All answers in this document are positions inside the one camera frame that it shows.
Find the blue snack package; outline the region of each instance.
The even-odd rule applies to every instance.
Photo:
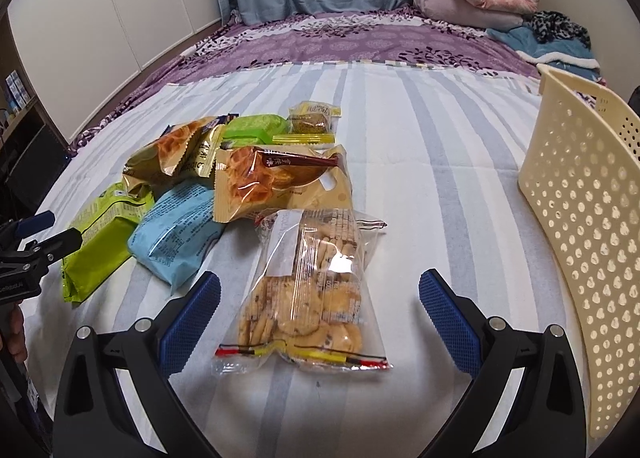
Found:
[[[156,202],[129,238],[129,251],[171,294],[196,273],[225,224],[212,217],[213,190],[184,181]]]

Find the white wardrobe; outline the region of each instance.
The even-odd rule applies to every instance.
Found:
[[[142,69],[219,19],[217,0],[12,0],[9,6],[24,68],[68,141]]]

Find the green snack package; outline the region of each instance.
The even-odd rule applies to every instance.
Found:
[[[223,149],[243,146],[270,145],[272,137],[288,133],[287,120],[279,115],[245,115],[236,117],[227,126],[223,138]]]
[[[153,207],[150,191],[140,198],[117,182],[71,222],[82,233],[80,250],[62,260],[65,301],[82,303],[130,257],[127,241]]]

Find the metal screw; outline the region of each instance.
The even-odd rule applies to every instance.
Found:
[[[151,328],[151,320],[139,319],[138,321],[136,321],[134,327],[138,332],[146,332],[147,330],[149,330],[149,328]]]
[[[89,328],[88,326],[83,326],[82,328],[78,329],[76,335],[78,336],[78,339],[86,339],[91,335],[91,328]]]
[[[561,326],[558,326],[557,324],[552,324],[549,327],[549,332],[551,332],[551,335],[553,337],[562,337],[564,335],[564,330],[562,329]]]
[[[507,328],[507,323],[502,317],[492,317],[489,320],[489,326],[494,330],[500,332]]]

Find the textured blue pad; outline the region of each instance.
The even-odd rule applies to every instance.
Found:
[[[212,274],[182,308],[160,341],[159,366],[165,378],[184,369],[219,304],[220,280]]]
[[[31,218],[20,220],[15,228],[15,238],[17,240],[28,238],[29,236],[44,231],[44,229],[53,227],[55,222],[56,217],[51,211],[45,211]]]
[[[472,378],[478,377],[482,366],[480,341],[455,302],[431,271],[420,277],[418,290],[422,305],[458,369]]]

